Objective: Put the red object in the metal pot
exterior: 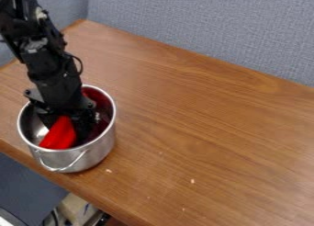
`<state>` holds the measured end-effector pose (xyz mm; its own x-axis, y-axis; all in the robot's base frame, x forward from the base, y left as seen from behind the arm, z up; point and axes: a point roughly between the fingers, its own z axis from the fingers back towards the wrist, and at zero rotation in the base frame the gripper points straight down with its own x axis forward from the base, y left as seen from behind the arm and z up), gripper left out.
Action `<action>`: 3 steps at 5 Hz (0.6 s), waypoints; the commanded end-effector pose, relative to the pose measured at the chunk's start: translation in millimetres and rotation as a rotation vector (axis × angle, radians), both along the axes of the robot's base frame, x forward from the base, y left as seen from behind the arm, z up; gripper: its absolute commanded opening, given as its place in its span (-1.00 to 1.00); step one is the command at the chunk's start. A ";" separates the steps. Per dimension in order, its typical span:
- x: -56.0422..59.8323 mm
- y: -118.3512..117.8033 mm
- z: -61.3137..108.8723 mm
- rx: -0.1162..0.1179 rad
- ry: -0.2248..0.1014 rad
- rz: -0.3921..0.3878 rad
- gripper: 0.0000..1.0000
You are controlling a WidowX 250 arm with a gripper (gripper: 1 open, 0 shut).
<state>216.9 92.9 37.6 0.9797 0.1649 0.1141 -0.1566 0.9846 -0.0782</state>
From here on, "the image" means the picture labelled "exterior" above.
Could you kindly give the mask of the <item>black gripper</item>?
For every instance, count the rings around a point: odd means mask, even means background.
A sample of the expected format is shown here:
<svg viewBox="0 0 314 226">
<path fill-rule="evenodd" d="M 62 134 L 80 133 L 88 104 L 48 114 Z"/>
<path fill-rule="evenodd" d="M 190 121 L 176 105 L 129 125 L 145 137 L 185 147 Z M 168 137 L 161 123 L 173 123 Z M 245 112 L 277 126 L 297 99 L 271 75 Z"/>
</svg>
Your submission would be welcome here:
<svg viewBox="0 0 314 226">
<path fill-rule="evenodd" d="M 49 129 L 58 116 L 70 117 L 76 144 L 97 136 L 96 102 L 82 94 L 82 69 L 74 56 L 25 56 L 26 75 L 34 88 L 23 96 L 35 108 L 37 117 Z"/>
</svg>

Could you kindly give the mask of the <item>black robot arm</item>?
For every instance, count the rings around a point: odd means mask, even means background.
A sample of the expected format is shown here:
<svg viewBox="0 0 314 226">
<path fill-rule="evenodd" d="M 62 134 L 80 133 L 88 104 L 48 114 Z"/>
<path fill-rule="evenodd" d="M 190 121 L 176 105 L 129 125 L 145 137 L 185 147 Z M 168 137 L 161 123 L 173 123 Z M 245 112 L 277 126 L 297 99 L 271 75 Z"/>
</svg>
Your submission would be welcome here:
<svg viewBox="0 0 314 226">
<path fill-rule="evenodd" d="M 82 93 L 82 61 L 66 52 L 64 34 L 37 0 L 0 0 L 0 37 L 34 86 L 22 92 L 49 130 L 66 143 L 85 141 L 96 124 L 96 102 Z"/>
</svg>

